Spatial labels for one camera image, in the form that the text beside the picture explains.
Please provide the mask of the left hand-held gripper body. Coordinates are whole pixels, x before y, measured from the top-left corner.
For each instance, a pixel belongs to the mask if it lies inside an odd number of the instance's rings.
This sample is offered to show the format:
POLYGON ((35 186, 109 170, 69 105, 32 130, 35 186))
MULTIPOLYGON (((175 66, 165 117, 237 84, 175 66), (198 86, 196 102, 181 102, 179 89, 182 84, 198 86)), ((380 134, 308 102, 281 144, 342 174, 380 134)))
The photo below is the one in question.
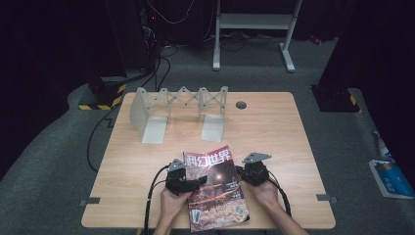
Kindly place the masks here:
POLYGON ((174 159, 167 167, 165 187, 174 195, 193 192, 193 184, 186 181, 186 166, 178 159, 174 159))

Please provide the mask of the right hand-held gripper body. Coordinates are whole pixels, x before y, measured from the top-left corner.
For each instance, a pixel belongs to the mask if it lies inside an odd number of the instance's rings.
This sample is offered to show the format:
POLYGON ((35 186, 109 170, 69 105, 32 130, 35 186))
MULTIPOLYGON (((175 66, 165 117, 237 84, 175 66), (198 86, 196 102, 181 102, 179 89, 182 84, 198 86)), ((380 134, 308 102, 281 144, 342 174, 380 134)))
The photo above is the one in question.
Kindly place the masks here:
POLYGON ((271 156, 268 154, 255 152, 248 154, 242 160, 245 165, 241 173, 242 179, 252 186, 259 186, 264 183, 269 178, 269 173, 263 161, 270 158, 271 156))

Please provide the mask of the red cover magazine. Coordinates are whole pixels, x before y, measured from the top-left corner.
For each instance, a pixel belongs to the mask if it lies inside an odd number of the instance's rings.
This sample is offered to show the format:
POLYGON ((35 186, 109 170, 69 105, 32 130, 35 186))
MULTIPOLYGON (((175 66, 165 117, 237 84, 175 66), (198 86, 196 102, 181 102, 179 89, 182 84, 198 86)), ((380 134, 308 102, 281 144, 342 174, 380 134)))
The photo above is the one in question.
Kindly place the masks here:
POLYGON ((228 146, 208 153, 184 152, 186 178, 206 177, 188 199, 190 231, 200 232, 248 221, 250 213, 228 146))

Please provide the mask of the white expandable bookend rack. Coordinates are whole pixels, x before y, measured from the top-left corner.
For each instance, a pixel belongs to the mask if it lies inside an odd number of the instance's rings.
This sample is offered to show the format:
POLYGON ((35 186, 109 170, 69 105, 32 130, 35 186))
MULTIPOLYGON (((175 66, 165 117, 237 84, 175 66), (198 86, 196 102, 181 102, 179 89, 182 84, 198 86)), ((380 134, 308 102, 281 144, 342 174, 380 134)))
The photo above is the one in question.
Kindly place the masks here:
POLYGON ((167 88, 162 88, 159 92, 148 92, 144 87, 138 87, 130 107, 129 119, 140 131, 142 143, 161 144, 172 109, 195 105, 198 118, 203 121, 201 139, 221 142, 227 94, 227 86, 222 86, 217 92, 209 92, 205 87, 191 91, 185 86, 175 92, 167 88))

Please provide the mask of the person's left hand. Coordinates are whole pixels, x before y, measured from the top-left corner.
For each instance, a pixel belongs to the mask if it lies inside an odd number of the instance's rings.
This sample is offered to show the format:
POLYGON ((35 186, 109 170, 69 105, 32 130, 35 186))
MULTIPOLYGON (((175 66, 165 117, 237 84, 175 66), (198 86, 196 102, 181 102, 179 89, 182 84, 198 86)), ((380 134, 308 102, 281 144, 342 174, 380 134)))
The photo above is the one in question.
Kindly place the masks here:
POLYGON ((191 195, 191 192, 175 195, 167 188, 164 188, 161 191, 161 218, 174 219, 191 195))

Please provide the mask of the person's right hand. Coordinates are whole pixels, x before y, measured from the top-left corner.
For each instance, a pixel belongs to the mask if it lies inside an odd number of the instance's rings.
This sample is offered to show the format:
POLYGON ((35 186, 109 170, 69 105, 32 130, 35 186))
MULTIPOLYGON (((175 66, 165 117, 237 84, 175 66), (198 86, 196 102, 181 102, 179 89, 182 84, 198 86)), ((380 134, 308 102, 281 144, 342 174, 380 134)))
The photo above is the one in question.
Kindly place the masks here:
POLYGON ((249 184, 249 188, 259 204, 267 211, 280 210, 278 202, 278 190, 271 179, 266 180, 258 186, 249 184))

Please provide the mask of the grey tape piece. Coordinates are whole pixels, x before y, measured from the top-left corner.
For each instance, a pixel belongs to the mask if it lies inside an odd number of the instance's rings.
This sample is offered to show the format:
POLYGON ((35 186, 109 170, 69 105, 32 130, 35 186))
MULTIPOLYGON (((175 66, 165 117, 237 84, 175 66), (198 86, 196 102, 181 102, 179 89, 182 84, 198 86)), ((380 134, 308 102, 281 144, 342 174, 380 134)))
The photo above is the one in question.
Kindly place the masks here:
POLYGON ((97 198, 97 197, 81 199, 80 202, 79 202, 79 205, 81 207, 85 207, 86 205, 89 205, 89 204, 99 204, 100 200, 101 200, 101 198, 97 198))
POLYGON ((317 201, 327 201, 330 204, 336 204, 338 202, 337 197, 331 196, 329 194, 317 194, 316 198, 317 198, 317 201))

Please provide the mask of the black yellow striped base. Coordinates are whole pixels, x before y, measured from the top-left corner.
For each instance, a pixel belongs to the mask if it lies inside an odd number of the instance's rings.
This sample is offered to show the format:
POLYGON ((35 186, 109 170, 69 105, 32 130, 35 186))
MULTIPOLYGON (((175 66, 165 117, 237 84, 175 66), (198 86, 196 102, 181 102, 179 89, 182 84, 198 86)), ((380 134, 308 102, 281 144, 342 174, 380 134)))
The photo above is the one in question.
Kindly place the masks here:
POLYGON ((120 103, 125 87, 126 84, 122 82, 104 81, 100 77, 91 78, 78 107, 83 111, 114 109, 120 103))
POLYGON ((311 91, 321 112, 359 113, 356 99, 347 89, 338 90, 330 87, 312 85, 311 91))

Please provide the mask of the blue and white packet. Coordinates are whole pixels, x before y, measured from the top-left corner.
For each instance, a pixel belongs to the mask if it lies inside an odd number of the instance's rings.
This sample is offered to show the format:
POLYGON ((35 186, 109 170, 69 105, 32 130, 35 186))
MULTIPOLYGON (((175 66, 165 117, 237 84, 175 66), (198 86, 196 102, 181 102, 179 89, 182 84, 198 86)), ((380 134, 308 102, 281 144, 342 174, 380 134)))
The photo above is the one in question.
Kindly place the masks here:
POLYGON ((415 199, 415 191, 396 163, 372 160, 368 164, 384 197, 415 199))

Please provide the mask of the white metal stand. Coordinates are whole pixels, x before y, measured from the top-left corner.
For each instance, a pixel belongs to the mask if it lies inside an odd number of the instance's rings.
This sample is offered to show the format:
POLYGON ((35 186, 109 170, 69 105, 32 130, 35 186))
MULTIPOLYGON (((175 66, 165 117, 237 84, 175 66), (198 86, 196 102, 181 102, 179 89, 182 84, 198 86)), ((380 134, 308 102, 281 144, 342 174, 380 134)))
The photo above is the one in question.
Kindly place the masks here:
POLYGON ((221 12, 221 0, 216 0, 215 36, 212 69, 220 70, 220 30, 222 29, 269 29, 285 30, 285 41, 279 44, 288 72, 296 68, 289 52, 289 46, 299 17, 302 0, 296 0, 290 14, 231 14, 221 12))

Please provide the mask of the dark equipment tower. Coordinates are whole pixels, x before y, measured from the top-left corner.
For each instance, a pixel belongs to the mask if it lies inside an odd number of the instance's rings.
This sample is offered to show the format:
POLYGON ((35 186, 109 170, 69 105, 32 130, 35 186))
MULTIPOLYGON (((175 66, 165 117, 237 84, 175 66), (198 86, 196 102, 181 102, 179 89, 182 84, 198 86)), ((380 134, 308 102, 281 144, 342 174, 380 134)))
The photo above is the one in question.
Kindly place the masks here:
POLYGON ((160 36, 148 18, 146 0, 105 0, 126 77, 153 71, 160 36))

